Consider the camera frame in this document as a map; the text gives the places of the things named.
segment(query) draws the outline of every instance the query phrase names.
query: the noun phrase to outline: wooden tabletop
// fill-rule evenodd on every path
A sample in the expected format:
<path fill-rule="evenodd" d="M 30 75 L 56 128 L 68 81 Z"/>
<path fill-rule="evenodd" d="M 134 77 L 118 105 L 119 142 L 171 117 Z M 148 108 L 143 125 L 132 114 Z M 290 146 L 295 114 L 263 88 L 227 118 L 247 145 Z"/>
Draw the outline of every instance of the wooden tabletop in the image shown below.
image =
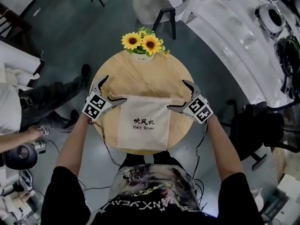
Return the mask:
<path fill-rule="evenodd" d="M 131 58 L 127 51 L 122 51 L 107 60 L 96 73 L 96 79 L 109 75 L 108 80 L 101 87 L 102 95 L 126 94 L 159 98 L 191 99 L 191 91 L 181 80 L 193 79 L 185 66 L 171 54 L 155 54 L 151 61 L 138 62 Z M 174 105 L 182 105 L 183 101 L 175 101 Z M 97 123 L 104 129 L 105 141 L 108 145 L 118 148 L 120 107 L 110 110 Z M 193 121 L 187 116 L 171 111 L 169 138 L 167 148 L 176 145 L 189 131 Z M 101 129 L 95 128 L 102 136 Z M 121 149 L 127 153 L 151 155 L 159 151 Z"/>

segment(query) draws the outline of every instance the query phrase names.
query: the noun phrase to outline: white shirt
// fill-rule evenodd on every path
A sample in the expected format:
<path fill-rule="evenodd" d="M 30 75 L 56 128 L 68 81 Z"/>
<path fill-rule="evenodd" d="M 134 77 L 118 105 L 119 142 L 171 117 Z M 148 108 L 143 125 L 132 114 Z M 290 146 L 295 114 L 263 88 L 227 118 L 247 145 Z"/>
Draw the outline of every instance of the white shirt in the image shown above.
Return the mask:
<path fill-rule="evenodd" d="M 18 132 L 22 117 L 21 103 L 14 87 L 0 82 L 0 135 Z"/>

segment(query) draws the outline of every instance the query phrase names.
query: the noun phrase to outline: shirt sleeve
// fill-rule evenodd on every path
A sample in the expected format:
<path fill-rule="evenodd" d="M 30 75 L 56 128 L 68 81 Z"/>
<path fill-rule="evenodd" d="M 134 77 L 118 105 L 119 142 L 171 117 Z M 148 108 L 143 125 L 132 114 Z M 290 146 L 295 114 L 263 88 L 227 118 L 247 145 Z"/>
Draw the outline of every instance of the shirt sleeve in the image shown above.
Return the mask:
<path fill-rule="evenodd" d="M 45 194 L 41 224 L 85 225 L 89 218 L 77 177 L 65 167 L 56 167 Z"/>
<path fill-rule="evenodd" d="M 229 176 L 222 182 L 218 205 L 218 219 L 224 224 L 243 224 L 244 222 L 264 224 L 250 192 L 246 176 L 241 172 Z"/>

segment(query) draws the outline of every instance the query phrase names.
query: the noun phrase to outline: white flower pot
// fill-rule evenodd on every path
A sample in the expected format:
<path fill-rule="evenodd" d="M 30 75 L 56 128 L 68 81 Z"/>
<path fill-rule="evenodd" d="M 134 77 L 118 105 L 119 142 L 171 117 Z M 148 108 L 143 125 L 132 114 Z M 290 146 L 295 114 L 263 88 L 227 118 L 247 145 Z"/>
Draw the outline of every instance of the white flower pot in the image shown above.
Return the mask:
<path fill-rule="evenodd" d="M 153 59 L 154 54 L 152 56 L 147 56 L 146 54 L 138 54 L 138 53 L 131 53 L 130 54 L 132 59 L 139 62 L 147 62 Z"/>

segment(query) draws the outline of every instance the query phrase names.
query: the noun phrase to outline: black pants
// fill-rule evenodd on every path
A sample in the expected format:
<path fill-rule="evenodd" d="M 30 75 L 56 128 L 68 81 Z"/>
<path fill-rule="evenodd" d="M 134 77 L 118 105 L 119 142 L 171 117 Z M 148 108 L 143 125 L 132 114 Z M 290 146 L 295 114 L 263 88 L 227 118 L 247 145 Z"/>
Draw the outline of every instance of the black pants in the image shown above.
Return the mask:
<path fill-rule="evenodd" d="M 153 154 L 153 158 L 154 158 L 154 164 L 177 165 L 184 170 L 181 164 L 175 158 L 170 156 L 168 151 L 163 151 L 157 154 Z M 126 166 L 130 167 L 139 164 L 145 164 L 144 156 L 128 153 L 119 170 Z"/>
<path fill-rule="evenodd" d="M 19 90 L 22 107 L 20 131 L 31 125 L 43 125 L 70 132 L 73 126 L 65 127 L 69 120 L 59 116 L 54 110 L 74 98 L 84 87 L 85 78 L 80 75 L 66 84 L 55 82 L 27 91 Z"/>

